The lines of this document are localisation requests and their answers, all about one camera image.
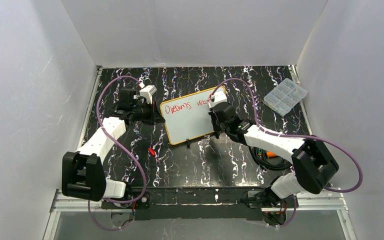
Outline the yellow framed whiteboard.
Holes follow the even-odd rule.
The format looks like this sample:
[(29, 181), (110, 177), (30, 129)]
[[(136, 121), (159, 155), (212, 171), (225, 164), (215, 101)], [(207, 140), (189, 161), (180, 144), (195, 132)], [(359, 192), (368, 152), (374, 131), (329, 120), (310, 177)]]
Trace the yellow framed whiteboard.
[(164, 101), (159, 108), (171, 145), (177, 145), (214, 132), (209, 115), (212, 87)]

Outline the red marker cap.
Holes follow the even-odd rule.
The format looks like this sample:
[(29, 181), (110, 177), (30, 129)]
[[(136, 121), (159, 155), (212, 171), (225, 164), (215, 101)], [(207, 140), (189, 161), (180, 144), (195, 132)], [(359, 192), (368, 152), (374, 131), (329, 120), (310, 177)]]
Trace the red marker cap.
[(152, 149), (152, 148), (148, 148), (148, 152), (152, 155), (152, 156), (156, 156), (156, 152)]

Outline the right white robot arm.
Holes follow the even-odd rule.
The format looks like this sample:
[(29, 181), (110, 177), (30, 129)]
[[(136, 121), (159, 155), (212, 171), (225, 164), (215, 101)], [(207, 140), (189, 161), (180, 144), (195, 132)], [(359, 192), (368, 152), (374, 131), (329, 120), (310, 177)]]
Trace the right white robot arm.
[(261, 130), (253, 120), (241, 119), (228, 102), (209, 105), (216, 133), (233, 142), (272, 152), (288, 161), (293, 171), (275, 179), (265, 195), (281, 200), (298, 193), (319, 194), (339, 170), (339, 165), (321, 140), (280, 137)]

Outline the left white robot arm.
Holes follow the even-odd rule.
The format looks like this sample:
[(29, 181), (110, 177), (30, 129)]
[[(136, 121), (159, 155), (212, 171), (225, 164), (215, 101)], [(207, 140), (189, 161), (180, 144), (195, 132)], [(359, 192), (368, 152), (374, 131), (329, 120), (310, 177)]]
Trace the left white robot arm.
[(62, 158), (62, 186), (64, 196), (83, 200), (122, 199), (127, 183), (105, 177), (103, 162), (129, 125), (164, 123), (153, 99), (157, 88), (147, 85), (140, 90), (123, 88), (118, 101), (104, 114), (102, 127), (75, 152), (66, 152)]

